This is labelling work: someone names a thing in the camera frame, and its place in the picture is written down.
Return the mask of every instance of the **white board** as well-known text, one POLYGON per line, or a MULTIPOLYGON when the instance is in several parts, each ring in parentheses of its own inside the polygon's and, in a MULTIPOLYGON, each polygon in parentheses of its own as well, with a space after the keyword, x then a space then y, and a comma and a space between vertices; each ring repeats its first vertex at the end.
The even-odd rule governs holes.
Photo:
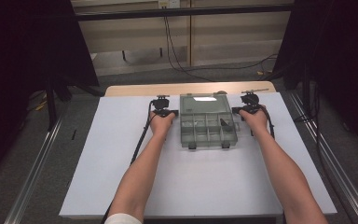
MULTIPOLYGON (((279 93, 259 93, 275 125, 277 142, 308 179, 311 191, 325 214, 337 210, 310 158, 279 93)), ((145 126, 147 107, 156 97, 101 98, 60 216, 102 217, 118 183, 130 165, 145 126)), ((230 106, 242 106, 239 94, 227 96, 230 106)), ((170 109, 179 109, 172 96, 170 109)), ((259 146, 249 127, 240 124, 236 146, 197 148, 180 143, 175 119, 163 147, 145 217, 254 217, 277 216, 282 207, 269 182, 259 146)), ((145 137, 145 146, 151 131, 145 137)))

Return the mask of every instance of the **sleeve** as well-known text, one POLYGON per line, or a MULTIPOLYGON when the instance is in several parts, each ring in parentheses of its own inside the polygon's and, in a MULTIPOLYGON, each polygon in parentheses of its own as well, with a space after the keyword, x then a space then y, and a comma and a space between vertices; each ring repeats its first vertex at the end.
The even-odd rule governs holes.
POLYGON ((128 214, 117 213, 110 216, 104 224, 142 224, 142 222, 128 214))

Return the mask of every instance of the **clear plastic organizer box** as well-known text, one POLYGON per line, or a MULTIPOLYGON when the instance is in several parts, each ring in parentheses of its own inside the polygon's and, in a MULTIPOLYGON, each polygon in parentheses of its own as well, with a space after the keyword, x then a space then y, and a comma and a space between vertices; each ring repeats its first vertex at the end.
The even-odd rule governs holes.
POLYGON ((181 95, 180 123, 182 147, 230 148, 238 142, 225 94, 181 95))

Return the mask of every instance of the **black cable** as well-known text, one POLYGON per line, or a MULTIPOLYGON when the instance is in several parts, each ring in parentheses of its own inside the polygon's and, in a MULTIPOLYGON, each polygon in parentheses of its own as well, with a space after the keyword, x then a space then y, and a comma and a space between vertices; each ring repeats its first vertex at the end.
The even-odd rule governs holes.
POLYGON ((292 68, 299 61, 298 57, 293 56, 289 63, 286 63, 279 69, 274 69, 274 71, 266 77, 262 77, 260 81, 271 81, 272 79, 282 77, 283 74, 290 68, 292 68))
POLYGON ((269 112, 267 111, 267 109, 264 106, 259 105, 259 107, 267 117, 268 124, 269 124, 269 133, 271 134, 271 136, 273 138, 275 138, 274 125, 272 124, 271 117, 269 116, 269 112))
POLYGON ((156 115, 153 116, 152 119, 150 118, 150 110, 151 110, 152 104, 153 104, 153 101, 150 101, 149 107, 148 107, 148 112, 147 112, 146 125, 144 126, 144 131, 142 132, 141 138, 139 138, 138 145, 136 146, 136 149, 133 152, 130 165, 136 160, 136 157, 138 156, 139 148, 141 147, 141 144, 143 143, 143 141, 145 139, 145 135, 147 133, 147 130, 149 129, 150 122, 156 116, 156 115))
POLYGON ((315 113, 316 113, 315 114, 315 125, 316 125, 316 139, 315 139, 315 141, 316 141, 316 151, 318 153, 319 161, 320 161, 320 163, 322 165, 322 169, 324 170, 325 177, 327 178, 327 181, 330 183, 330 186, 332 187, 333 191, 337 195, 337 198, 338 198, 339 202, 341 203, 342 208, 344 209, 347 217, 350 219, 351 223, 355 223, 353 221, 353 219, 351 218, 350 213, 348 212, 347 208, 345 207, 344 202, 342 202, 341 198, 339 197, 337 188, 333 185, 333 181, 330 178, 330 175, 327 173, 327 169, 326 169, 326 167, 324 165, 324 160, 322 158, 322 151, 321 151, 321 148, 319 146, 320 145, 321 132, 320 132, 320 125, 319 125, 320 93, 319 93, 318 85, 315 86, 314 97, 316 99, 316 101, 315 101, 316 104, 314 105, 315 106, 315 113))
MULTIPOLYGON (((139 148, 141 147, 141 144, 142 144, 142 142, 143 142, 144 139, 145 139, 145 135, 146 135, 146 133, 147 133, 147 130, 149 129, 150 122, 151 122, 151 121, 153 120, 153 118, 156 116, 156 115, 155 115, 155 116, 153 116, 153 118, 150 119, 150 109, 151 109, 151 107, 152 107, 152 104, 153 104, 153 101, 150 101, 149 107, 148 107, 148 112, 147 112, 146 125, 144 126, 144 131, 142 132, 141 138, 140 138, 139 141, 138 141, 138 145, 136 146, 136 149, 135 149, 135 151, 133 152, 130 166, 131 166, 132 163, 136 160, 136 157, 138 156, 139 148)), ((104 224, 104 222, 107 220, 111 205, 112 205, 112 204, 110 203, 110 204, 109 204, 109 207, 107 208, 107 210, 106 210, 106 212, 105 212, 105 214, 104 214, 104 216, 103 216, 103 219, 102 219, 102 221, 101 221, 101 224, 104 224)))
POLYGON ((282 214, 282 223, 286 224, 286 215, 284 214, 284 211, 283 211, 283 214, 282 214))
POLYGON ((176 70, 176 71, 179 71, 179 72, 184 72, 186 73, 187 75, 191 76, 191 77, 196 77, 196 78, 201 78, 201 79, 204 79, 204 80, 207 80, 207 81, 211 81, 211 82, 214 82, 213 80, 210 80, 208 78, 204 78, 204 77, 198 77, 198 76, 195 76, 195 75, 191 75, 189 74, 188 72, 191 72, 191 71, 197 71, 197 70, 214 70, 214 69, 217 69, 217 70, 239 70, 239 69, 245 69, 245 68, 251 68, 251 67, 255 67, 255 66, 258 66, 258 65, 261 65, 262 66, 262 70, 263 70, 263 73, 264 73, 264 68, 263 68, 263 65, 262 63, 266 60, 270 60, 270 59, 277 59, 277 58, 272 58, 273 56, 277 56, 278 54, 271 54, 269 55, 267 58, 263 59, 262 61, 258 62, 258 63, 254 63, 254 64, 251 64, 251 65, 247 65, 247 66, 241 66, 241 67, 204 67, 204 68, 190 68, 190 69, 185 69, 184 67, 182 67, 182 65, 179 63, 179 60, 176 56, 176 51, 174 49, 174 46, 173 46, 173 42, 172 42, 172 37, 171 37, 171 28, 170 28, 170 24, 168 22, 168 18, 167 17, 164 17, 164 22, 165 22, 165 33, 166 33, 166 37, 167 37, 167 50, 168 50, 168 61, 170 62, 170 65, 171 67, 176 70), (179 67, 181 69, 178 69, 176 67, 173 66, 172 62, 171 62, 171 57, 170 57, 170 47, 169 47, 169 40, 171 42, 171 48, 172 48, 172 52, 173 52, 173 55, 175 57, 175 60, 176 60, 176 63, 179 65, 179 67))
POLYGON ((327 178, 327 181, 330 183, 330 186, 332 187, 333 191, 335 192, 335 194, 337 195, 337 198, 339 200, 339 202, 341 203, 345 213, 347 214, 347 217, 351 220, 351 223, 354 223, 351 216, 349 215, 348 210, 346 209, 346 207, 344 206, 344 203, 342 202, 341 198, 339 197, 338 193, 337 193, 337 189, 336 187, 333 185, 333 181, 330 178, 330 175, 327 173, 327 169, 324 165, 324 160, 322 158, 322 151, 320 149, 320 136, 321 136, 321 132, 320 132, 320 125, 319 125, 319 111, 320 111, 320 93, 319 93, 319 87, 316 83, 315 85, 315 89, 313 92, 313 105, 311 106, 311 108, 314 110, 314 114, 313 115, 306 115, 306 114, 302 114, 301 116, 299 116, 298 118, 294 119, 294 122, 310 122, 315 120, 315 126, 316 126, 316 135, 315 135, 315 142, 316 142, 316 152, 318 155, 318 159, 320 164, 322 165, 322 170, 325 173, 325 177, 327 178))
POLYGON ((175 49, 173 47, 173 42, 172 42, 172 38, 171 38, 171 31, 170 31, 170 24, 168 23, 168 18, 167 17, 164 17, 164 23, 165 23, 165 34, 166 34, 166 37, 167 37, 167 51, 168 51, 168 61, 170 62, 170 65, 171 67, 176 70, 176 71, 179 71, 179 72, 184 72, 186 73, 188 76, 190 77, 196 77, 196 78, 200 78, 200 79, 203 79, 203 80, 206 80, 206 81, 210 81, 210 82, 214 82, 213 80, 210 80, 208 78, 205 78, 205 77, 199 77, 199 76, 195 76, 195 75, 192 75, 192 74, 189 74, 183 67, 182 65, 179 63, 179 60, 176 56, 176 52, 175 52, 175 49), (172 62, 171 62, 171 56, 170 56, 170 44, 169 44, 169 41, 168 39, 170 39, 171 41, 171 47, 172 47, 172 52, 173 52, 173 55, 176 59, 176 63, 179 65, 179 67, 181 69, 178 69, 176 67, 173 66, 172 62))
POLYGON ((213 69, 218 69, 218 70, 239 70, 239 69, 245 69, 245 68, 251 68, 251 67, 255 67, 260 65, 261 63, 263 63, 265 60, 269 60, 269 59, 276 59, 276 58, 271 58, 273 56, 276 56, 278 54, 271 54, 269 55, 267 58, 263 59, 262 61, 258 62, 258 63, 254 63, 251 65, 247 65, 247 66, 241 66, 241 67, 203 67, 203 68, 190 68, 190 69, 186 69, 187 72, 189 71, 197 71, 197 70, 213 70, 213 69))

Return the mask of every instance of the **person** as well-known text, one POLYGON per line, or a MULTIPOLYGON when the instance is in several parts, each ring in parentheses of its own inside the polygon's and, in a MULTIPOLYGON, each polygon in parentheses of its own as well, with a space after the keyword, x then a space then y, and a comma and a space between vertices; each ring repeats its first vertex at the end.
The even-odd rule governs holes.
MULTIPOLYGON (((287 223, 327 223, 312 196, 308 182, 296 163, 282 150, 267 129, 267 117, 262 110, 255 114, 240 111, 260 145, 268 176, 282 204, 287 223)), ((111 203, 105 224, 139 224, 144 220, 147 199, 153 188, 159 155, 174 114, 151 121, 153 136, 138 159, 123 175, 111 203)))

